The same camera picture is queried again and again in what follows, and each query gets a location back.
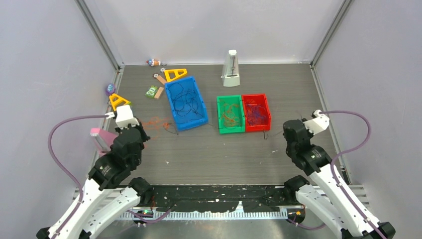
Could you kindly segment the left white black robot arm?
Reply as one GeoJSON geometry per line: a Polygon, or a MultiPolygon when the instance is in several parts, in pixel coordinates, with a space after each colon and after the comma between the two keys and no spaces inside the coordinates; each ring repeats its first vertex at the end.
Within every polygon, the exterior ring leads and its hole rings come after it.
{"type": "Polygon", "coordinates": [[[144,143],[150,139],[137,118],[116,128],[118,136],[110,151],[98,158],[88,173],[79,195],[52,226],[40,229],[38,239],[95,239],[123,212],[152,202],[151,185],[143,178],[131,180],[128,187],[103,208],[99,204],[141,164],[144,143]]]}

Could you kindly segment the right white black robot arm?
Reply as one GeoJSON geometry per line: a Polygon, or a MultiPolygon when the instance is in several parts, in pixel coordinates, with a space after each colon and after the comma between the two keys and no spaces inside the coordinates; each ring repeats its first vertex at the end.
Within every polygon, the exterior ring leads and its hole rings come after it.
{"type": "Polygon", "coordinates": [[[393,238],[396,230],[392,224],[374,216],[342,179],[327,152],[311,144],[314,134],[328,125],[323,117],[288,120],[283,124],[286,154],[323,191],[320,194],[305,177],[298,175],[284,183],[285,200],[310,209],[338,239],[393,238]]]}

